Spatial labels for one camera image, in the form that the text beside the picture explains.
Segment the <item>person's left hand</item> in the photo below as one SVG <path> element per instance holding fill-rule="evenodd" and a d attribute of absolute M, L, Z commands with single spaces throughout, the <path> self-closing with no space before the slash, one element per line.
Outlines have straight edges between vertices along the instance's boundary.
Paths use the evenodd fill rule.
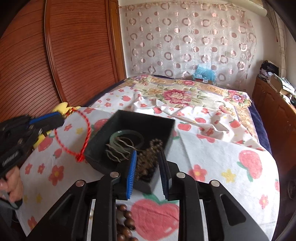
<path fill-rule="evenodd" d="M 17 166 L 6 173 L 6 179 L 1 179 L 1 191 L 9 194 L 9 200 L 16 202 L 23 197 L 23 183 Z"/>

